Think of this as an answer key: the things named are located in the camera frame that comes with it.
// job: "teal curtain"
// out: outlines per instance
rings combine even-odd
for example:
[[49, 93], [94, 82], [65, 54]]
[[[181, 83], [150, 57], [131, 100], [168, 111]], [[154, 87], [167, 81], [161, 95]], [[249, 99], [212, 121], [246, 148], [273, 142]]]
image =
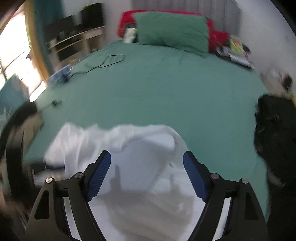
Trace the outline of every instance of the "teal curtain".
[[39, 43], [40, 51], [49, 74], [53, 74], [53, 68], [49, 60], [47, 41], [43, 33], [46, 25], [63, 18], [63, 7], [61, 0], [33, 0], [35, 12], [36, 38]]

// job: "green pillow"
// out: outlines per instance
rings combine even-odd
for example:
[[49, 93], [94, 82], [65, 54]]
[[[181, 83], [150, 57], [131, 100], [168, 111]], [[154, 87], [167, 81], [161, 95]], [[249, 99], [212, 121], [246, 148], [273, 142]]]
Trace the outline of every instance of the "green pillow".
[[205, 16], [139, 12], [133, 18], [141, 44], [164, 45], [201, 56], [208, 54], [209, 29]]

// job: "metal screw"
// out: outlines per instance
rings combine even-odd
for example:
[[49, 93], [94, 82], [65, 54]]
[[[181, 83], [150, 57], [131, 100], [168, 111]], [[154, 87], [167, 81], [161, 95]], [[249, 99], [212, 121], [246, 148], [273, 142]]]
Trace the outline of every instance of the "metal screw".
[[248, 184], [248, 183], [249, 183], [249, 180], [246, 179], [246, 178], [242, 178], [242, 183], [244, 183], [244, 184]]
[[219, 174], [217, 174], [217, 173], [212, 173], [211, 174], [211, 178], [213, 178], [213, 179], [218, 179], [220, 176], [219, 176]]
[[51, 183], [52, 182], [52, 177], [45, 179], [46, 183]]
[[83, 173], [82, 172], [78, 172], [75, 174], [75, 178], [79, 179], [83, 177]]

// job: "wooden shelf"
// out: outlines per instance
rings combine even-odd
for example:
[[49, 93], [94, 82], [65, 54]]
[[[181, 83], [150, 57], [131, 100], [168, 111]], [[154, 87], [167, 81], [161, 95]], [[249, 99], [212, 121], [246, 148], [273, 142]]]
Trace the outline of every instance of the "wooden shelf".
[[75, 42], [72, 43], [72, 44], [69, 44], [69, 45], [67, 45], [67, 46], [65, 46], [65, 47], [63, 47], [63, 48], [61, 48], [61, 49], [58, 49], [58, 50], [57, 50], [57, 53], [60, 52], [60, 51], [62, 51], [62, 50], [64, 50], [64, 49], [66, 49], [66, 48], [68, 48], [68, 47], [70, 47], [70, 46], [72, 46], [72, 45], [74, 45], [74, 44], [77, 44], [77, 43], [79, 43], [79, 42], [81, 42], [81, 41], [83, 41], [83, 40], [84, 40], [84, 39], [77, 40], [77, 41], [75, 41]]
[[77, 34], [75, 34], [75, 35], [73, 35], [73, 36], [70, 36], [70, 37], [68, 37], [68, 38], [66, 38], [66, 39], [64, 39], [64, 40], [62, 40], [62, 41], [60, 41], [60, 42], [58, 42], [58, 43], [56, 43], [56, 44], [50, 46], [48, 49], [51, 49], [51, 48], [57, 46], [58, 44], [63, 43], [64, 41], [67, 41], [68, 39], [71, 39], [71, 38], [76, 37], [76, 36], [78, 36], [78, 35], [84, 34], [84, 33], [86, 33], [86, 32], [92, 31], [92, 30], [97, 30], [97, 29], [100, 29], [100, 28], [103, 28], [103, 27], [104, 27], [104, 26], [102, 26], [102, 27], [98, 27], [98, 28], [89, 29], [89, 30], [83, 31], [83, 32], [81, 32], [81, 33], [77, 33]]

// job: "black cable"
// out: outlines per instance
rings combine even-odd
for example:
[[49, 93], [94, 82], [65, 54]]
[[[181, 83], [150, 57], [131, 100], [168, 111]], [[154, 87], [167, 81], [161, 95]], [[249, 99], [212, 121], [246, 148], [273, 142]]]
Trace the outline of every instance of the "black cable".
[[53, 100], [50, 104], [48, 104], [48, 105], [45, 106], [43, 109], [41, 109], [41, 110], [39, 111], [39, 113], [43, 112], [43, 111], [46, 110], [48, 107], [51, 107], [51, 106], [56, 107], [56, 106], [60, 105], [61, 103], [62, 103], [61, 100]]
[[[117, 61], [117, 62], [115, 62], [115, 63], [111, 63], [111, 64], [108, 64], [108, 65], [102, 66], [102, 65], [104, 65], [104, 63], [106, 62], [106, 60], [107, 60], [108, 58], [113, 57], [113, 56], [123, 56], [123, 59], [121, 59], [120, 61]], [[124, 61], [125, 57], [126, 57], [126, 56], [125, 56], [124, 54], [109, 55], [109, 56], [107, 56], [107, 57], [103, 60], [103, 62], [102, 62], [100, 65], [98, 65], [98, 66], [96, 66], [96, 67], [91, 67], [91, 66], [89, 66], [89, 67], [91, 67], [91, 69], [88, 70], [88, 71], [86, 71], [86, 72], [76, 72], [76, 73], [70, 75], [69, 77], [64, 76], [62, 82], [64, 82], [64, 83], [69, 82], [69, 80], [71, 79], [71, 77], [74, 76], [74, 75], [76, 75], [76, 74], [87, 74], [87, 73], [89, 73], [90, 71], [92, 71], [92, 70], [94, 70], [94, 69], [105, 68], [105, 67], [108, 67], [108, 66], [111, 66], [111, 65], [114, 65], [114, 64], [120, 63], [120, 62]]]

